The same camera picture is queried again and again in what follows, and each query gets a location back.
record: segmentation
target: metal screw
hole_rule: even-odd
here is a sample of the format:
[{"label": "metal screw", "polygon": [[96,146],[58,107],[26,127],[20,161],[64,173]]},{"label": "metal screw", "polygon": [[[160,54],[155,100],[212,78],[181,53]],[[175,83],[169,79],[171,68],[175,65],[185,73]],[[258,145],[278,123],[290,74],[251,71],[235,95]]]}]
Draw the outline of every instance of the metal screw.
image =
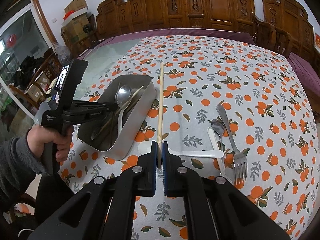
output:
[{"label": "metal screw", "polygon": [[135,172],[135,173],[139,173],[139,172],[142,171],[142,167],[140,167],[140,166],[134,166],[134,167],[132,168],[132,171]]},{"label": "metal screw", "polygon": [[224,177],[217,177],[217,178],[216,178],[216,182],[217,182],[218,184],[225,184],[226,179],[225,179]]},{"label": "metal screw", "polygon": [[186,173],[187,172],[187,168],[186,167],[183,167],[183,166],[181,166],[181,167],[179,167],[178,169],[177,169],[177,171],[179,172],[179,173]]},{"label": "metal screw", "polygon": [[93,182],[97,185],[102,184],[104,182],[104,178],[103,177],[95,177]]}]

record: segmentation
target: white cable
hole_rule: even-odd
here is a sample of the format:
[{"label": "white cable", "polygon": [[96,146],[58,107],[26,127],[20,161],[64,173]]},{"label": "white cable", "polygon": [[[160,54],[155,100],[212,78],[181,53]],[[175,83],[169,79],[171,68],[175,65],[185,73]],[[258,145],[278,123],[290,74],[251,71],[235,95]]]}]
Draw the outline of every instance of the white cable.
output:
[{"label": "white cable", "polygon": [[33,230],[33,229],[27,229],[27,228],[22,229],[22,230],[19,232],[18,237],[21,235],[21,233],[22,233],[23,231],[34,231],[34,230]]}]

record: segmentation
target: metal container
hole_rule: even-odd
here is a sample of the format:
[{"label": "metal container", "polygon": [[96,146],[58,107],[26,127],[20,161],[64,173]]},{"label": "metal container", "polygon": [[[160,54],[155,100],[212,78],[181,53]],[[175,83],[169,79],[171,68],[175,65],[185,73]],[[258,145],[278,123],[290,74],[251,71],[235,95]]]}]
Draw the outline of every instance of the metal container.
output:
[{"label": "metal container", "polygon": [[114,79],[107,87],[98,99],[98,102],[114,103],[119,83],[120,87],[125,84],[129,85],[133,91],[139,89],[142,85],[144,88],[138,94],[138,96],[141,94],[142,96],[137,104],[123,117],[124,125],[119,136],[117,136],[117,118],[115,118],[112,137],[116,138],[116,141],[113,146],[109,149],[109,129],[105,129],[101,132],[95,140],[91,139],[92,132],[98,125],[101,125],[101,120],[83,123],[78,130],[78,138],[80,140],[95,148],[97,151],[103,152],[105,156],[117,161],[122,160],[128,154],[134,139],[156,98],[156,89],[153,86],[150,76],[121,75]]}]

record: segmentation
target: person's hand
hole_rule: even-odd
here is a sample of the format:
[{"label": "person's hand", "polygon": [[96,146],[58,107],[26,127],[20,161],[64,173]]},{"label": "person's hand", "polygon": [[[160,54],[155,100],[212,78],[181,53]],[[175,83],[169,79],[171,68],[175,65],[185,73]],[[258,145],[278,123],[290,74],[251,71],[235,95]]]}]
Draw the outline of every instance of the person's hand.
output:
[{"label": "person's hand", "polygon": [[45,143],[56,143],[58,150],[56,153],[57,162],[64,162],[68,158],[73,131],[73,126],[70,126],[67,129],[67,135],[62,136],[57,130],[35,125],[28,132],[27,143],[36,158],[41,157]]}]

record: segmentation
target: metal fork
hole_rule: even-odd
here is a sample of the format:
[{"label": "metal fork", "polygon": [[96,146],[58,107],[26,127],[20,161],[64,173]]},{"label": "metal fork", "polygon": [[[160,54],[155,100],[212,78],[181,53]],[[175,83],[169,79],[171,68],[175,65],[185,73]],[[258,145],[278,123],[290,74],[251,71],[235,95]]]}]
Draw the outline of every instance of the metal fork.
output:
[{"label": "metal fork", "polygon": [[247,172],[248,172],[247,157],[242,152],[240,152],[236,147],[236,144],[230,129],[228,116],[224,107],[222,105],[217,105],[216,109],[227,129],[232,149],[235,152],[235,155],[233,156],[233,166],[234,166],[234,173],[235,173],[236,185],[237,185],[241,183],[241,180],[245,182],[247,179]]}]

